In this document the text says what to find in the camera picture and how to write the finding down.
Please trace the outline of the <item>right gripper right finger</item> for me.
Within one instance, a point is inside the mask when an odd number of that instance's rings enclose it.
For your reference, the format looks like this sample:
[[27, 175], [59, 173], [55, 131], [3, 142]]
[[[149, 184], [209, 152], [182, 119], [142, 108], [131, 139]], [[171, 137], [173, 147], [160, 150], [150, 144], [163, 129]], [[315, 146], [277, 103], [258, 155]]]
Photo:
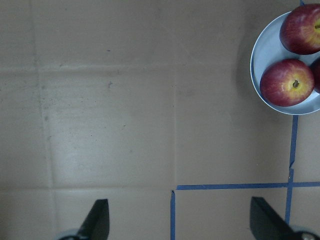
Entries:
[[256, 240], [318, 240], [306, 230], [293, 230], [263, 197], [250, 200], [250, 230]]

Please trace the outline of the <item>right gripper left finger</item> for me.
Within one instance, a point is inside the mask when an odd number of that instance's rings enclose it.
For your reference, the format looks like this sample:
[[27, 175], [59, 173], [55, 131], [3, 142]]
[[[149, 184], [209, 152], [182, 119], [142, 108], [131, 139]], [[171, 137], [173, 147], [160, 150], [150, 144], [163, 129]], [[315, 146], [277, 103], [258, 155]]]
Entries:
[[79, 229], [71, 229], [56, 236], [57, 240], [107, 240], [110, 233], [108, 199], [97, 199]]

